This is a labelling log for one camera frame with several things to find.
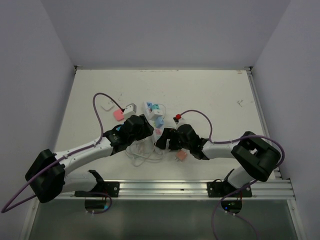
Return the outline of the teal charger plug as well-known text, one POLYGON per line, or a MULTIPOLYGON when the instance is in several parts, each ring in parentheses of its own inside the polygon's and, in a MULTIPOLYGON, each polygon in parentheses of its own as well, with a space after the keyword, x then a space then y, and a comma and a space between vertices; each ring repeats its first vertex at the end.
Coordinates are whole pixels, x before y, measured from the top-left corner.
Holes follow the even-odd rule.
POLYGON ((160 107, 158 104, 153 104, 151 107, 150 107, 151 111, 159 111, 160 110, 160 107))

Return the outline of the white adapter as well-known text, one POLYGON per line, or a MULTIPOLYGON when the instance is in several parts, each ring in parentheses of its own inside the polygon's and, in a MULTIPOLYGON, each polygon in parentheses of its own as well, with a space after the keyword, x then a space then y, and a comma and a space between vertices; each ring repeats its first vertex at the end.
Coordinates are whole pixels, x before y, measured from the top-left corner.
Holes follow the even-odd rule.
POLYGON ((109 111, 111 111, 111 110, 115 107, 115 104, 114 104, 114 102, 113 102, 112 100, 107 100, 107 101, 105 101, 105 102, 102 102, 102 103, 100 104, 100 107, 101 107, 104 111, 109 112, 109 111))

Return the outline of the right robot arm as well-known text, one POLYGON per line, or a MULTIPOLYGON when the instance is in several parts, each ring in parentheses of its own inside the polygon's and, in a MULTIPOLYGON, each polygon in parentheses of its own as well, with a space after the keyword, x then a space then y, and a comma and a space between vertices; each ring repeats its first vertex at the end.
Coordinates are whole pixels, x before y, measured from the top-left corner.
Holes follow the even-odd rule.
POLYGON ((282 154, 267 143, 264 136, 251 131, 246 131, 238 139, 211 142, 199 137, 190 124, 182 124, 177 129, 166 127, 155 146, 170 151, 185 149, 198 160, 237 160, 240 166, 229 172, 222 185, 223 192, 231 197, 252 181, 266 182, 282 159, 282 154))

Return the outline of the white power strip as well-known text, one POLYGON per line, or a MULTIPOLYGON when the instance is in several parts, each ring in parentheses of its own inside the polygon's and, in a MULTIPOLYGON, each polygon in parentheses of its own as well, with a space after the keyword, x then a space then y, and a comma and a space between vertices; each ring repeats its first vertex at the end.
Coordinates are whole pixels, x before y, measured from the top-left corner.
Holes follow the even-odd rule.
POLYGON ((157 140, 163 133, 164 128, 164 111, 161 110, 158 103, 152 103, 150 101, 145 101, 144 105, 144 114, 153 127, 153 134, 151 136, 152 142, 155 144, 157 140))

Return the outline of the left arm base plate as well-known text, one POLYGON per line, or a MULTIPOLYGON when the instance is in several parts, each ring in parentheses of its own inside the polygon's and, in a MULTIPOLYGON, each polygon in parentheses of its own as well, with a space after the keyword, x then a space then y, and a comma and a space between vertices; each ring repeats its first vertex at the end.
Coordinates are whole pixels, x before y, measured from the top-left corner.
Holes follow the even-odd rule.
POLYGON ((106 194, 111 198, 117 198, 120 191, 120 182, 118 181, 104 181, 99 182, 95 187, 90 191, 75 191, 75 197, 105 197, 106 194))

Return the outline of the pink adapter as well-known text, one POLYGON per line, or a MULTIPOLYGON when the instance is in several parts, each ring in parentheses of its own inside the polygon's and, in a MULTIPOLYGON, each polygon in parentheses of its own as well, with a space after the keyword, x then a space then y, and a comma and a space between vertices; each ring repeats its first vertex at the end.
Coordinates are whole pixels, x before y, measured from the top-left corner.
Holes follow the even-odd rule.
POLYGON ((115 120, 117 122, 121 122, 125 119, 124 115, 123 115, 123 111, 121 109, 117 109, 113 112, 113 117, 115 118, 115 120))

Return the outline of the orange charger plug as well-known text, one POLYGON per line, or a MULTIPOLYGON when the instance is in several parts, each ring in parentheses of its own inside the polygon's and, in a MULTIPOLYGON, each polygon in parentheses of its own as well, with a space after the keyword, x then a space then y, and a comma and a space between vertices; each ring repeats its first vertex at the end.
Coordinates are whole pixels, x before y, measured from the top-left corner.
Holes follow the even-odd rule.
POLYGON ((176 153, 175 158, 177 162, 184 162, 187 156, 187 152, 181 149, 176 153))

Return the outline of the white charger plug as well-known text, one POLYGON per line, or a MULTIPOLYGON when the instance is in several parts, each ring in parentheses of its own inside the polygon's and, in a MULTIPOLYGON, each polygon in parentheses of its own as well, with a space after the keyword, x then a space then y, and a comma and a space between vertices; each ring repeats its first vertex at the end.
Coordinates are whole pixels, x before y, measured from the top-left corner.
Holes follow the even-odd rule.
POLYGON ((151 111, 149 113, 149 119, 152 121, 155 121, 157 118, 162 117, 163 116, 163 112, 161 110, 157 110, 157 111, 151 111))

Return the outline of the light blue charger plug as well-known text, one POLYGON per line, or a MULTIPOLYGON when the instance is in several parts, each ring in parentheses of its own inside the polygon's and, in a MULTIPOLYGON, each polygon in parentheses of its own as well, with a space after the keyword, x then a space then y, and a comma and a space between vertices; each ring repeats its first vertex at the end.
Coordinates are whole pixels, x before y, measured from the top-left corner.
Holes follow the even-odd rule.
POLYGON ((155 122, 155 127, 158 129, 164 125, 164 119, 162 117, 158 117, 154 122, 155 122))

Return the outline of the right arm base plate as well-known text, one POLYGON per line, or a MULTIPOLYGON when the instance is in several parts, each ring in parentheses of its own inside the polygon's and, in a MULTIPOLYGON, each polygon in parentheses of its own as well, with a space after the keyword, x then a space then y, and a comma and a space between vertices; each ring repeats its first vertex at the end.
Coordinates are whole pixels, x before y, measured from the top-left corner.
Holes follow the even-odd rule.
POLYGON ((221 179, 216 179, 214 181, 209 181, 206 183, 207 194, 209 198, 222 198, 227 194, 237 191, 235 194, 231 195, 231 198, 250 198, 253 196, 250 187, 244 190, 237 190, 235 187, 230 185, 227 181, 222 181, 221 179))

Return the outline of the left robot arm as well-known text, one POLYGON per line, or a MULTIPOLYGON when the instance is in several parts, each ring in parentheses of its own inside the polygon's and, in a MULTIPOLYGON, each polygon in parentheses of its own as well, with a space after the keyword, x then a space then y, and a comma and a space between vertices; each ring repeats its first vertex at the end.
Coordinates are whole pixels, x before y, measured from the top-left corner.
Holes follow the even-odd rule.
POLYGON ((70 174, 95 160, 122 152, 133 142, 148 138, 153 133, 154 128, 145 115, 132 115, 123 124, 79 148, 57 153, 49 149, 41 151, 25 174, 25 179, 40 203, 48 203, 63 192, 78 190, 99 196, 103 193, 104 184, 96 179, 98 175, 94 171, 89 172, 88 183, 77 180, 68 183, 70 174))

